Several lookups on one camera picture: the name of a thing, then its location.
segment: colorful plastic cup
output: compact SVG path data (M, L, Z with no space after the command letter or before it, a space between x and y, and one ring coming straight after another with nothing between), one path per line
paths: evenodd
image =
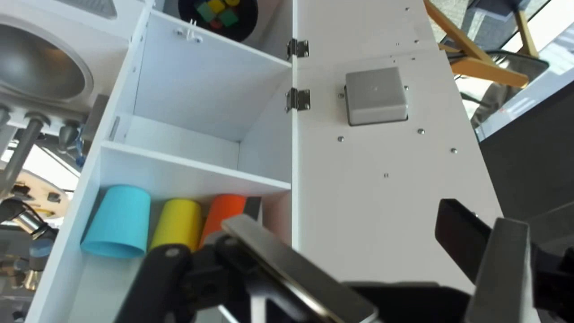
M110 258L144 256L149 208L151 195L144 188L110 186L85 235L83 251Z
M246 210L244 195L234 195L234 193L218 195L212 201L210 213L203 226L201 245L207 244L214 233L223 229L221 228L223 220L243 215L244 210Z
M165 244L185 244L191 251L198 251L201 229L201 204L192 199L171 199L164 204L149 249Z

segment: metal bowl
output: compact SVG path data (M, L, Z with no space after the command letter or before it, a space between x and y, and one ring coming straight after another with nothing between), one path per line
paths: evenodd
M61 102L81 95L90 79L90 70L72 50L0 23L0 84L4 88L29 98Z

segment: yellow beam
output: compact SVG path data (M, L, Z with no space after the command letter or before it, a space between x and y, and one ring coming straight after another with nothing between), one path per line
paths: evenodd
M454 48L454 46L449 46L449 44L444 44L444 43L440 43L438 48L442 48L445 52L451 52L451 53L460 53L461 52L460 48Z
M481 50L460 27L456 27L431 0L426 0L426 7L436 25L440 25L467 55L494 64L488 53Z
M517 73L512 70L499 68L496 64L488 64L476 57L463 57L451 64L454 73L470 75L478 79L496 80L499 84L522 88L530 82L528 75Z
M528 27L528 18L524 10L515 10L515 19L519 25L521 39L522 39L522 50L530 57L539 57L539 48L535 44L531 28Z

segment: open cabinet door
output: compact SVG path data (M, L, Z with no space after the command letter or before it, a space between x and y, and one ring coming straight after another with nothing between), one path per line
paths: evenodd
M501 217L447 57L418 0L298 0L293 244L339 280L472 283L435 240L438 202ZM347 75L397 68L408 120L350 125Z

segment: white cabinet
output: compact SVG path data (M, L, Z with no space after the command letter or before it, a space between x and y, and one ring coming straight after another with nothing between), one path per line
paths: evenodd
M338 278L470 289L433 240L436 206L501 210L422 1L284 0L259 48L140 19L29 321L113 321L140 260L79 244L117 183L148 188L155 215L169 197L262 195L264 224ZM309 57L279 57L291 36ZM345 75L384 66L404 77L409 120L350 127ZM291 88L311 89L309 111L287 111Z

